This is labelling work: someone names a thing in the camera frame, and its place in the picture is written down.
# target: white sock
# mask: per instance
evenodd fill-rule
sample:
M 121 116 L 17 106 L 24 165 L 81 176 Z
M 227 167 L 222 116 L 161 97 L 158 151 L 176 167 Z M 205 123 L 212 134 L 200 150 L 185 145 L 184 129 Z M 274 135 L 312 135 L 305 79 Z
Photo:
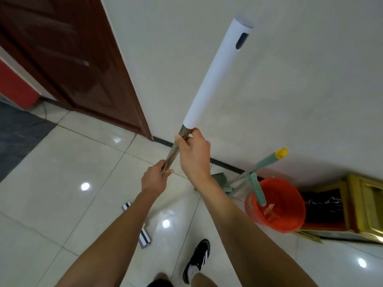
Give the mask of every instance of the white sock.
M 189 282 L 191 283 L 191 279 L 195 274 L 199 273 L 198 267 L 196 265 L 189 265 L 188 268 L 188 279 Z

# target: yellow cap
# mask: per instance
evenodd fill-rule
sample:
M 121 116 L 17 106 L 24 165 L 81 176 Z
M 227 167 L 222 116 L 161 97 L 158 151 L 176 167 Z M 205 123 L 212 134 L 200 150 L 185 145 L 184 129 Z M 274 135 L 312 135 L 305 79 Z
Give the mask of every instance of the yellow cap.
M 283 159 L 288 153 L 288 149 L 287 148 L 282 148 L 282 149 L 279 149 L 277 152 L 275 152 L 275 157 L 277 157 L 278 159 Z

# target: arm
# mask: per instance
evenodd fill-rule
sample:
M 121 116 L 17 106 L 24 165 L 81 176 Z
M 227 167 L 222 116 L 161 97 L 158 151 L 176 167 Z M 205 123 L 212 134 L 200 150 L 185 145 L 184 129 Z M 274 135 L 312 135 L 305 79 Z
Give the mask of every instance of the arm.
M 243 287 L 316 286 L 302 268 L 251 222 L 210 176 L 210 143 L 198 129 L 176 136 L 181 167 L 200 192 Z
M 149 167 L 141 179 L 142 191 L 97 240 L 73 263 L 57 287 L 119 286 L 136 250 L 145 218 L 165 190 L 168 176 L 161 174 L 165 160 Z

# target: black marble panel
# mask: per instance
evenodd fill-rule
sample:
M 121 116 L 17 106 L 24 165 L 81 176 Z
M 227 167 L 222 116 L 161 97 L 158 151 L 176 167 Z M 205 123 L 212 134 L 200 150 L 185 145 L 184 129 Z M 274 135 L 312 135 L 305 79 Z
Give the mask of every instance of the black marble panel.
M 56 126 L 0 102 L 0 181 Z

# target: hand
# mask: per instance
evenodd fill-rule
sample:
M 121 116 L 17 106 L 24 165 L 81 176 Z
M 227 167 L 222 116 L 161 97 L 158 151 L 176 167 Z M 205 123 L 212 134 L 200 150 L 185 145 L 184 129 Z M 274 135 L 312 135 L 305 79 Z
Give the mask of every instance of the hand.
M 206 141 L 201 132 L 194 128 L 192 137 L 185 141 L 175 135 L 181 156 L 181 168 L 189 181 L 198 190 L 201 183 L 210 181 L 210 142 Z
M 161 174 L 161 168 L 164 163 L 165 160 L 160 160 L 157 164 L 147 169 L 141 178 L 142 192 L 154 194 L 156 198 L 164 192 L 167 178 L 174 172 L 174 170 L 171 169 Z

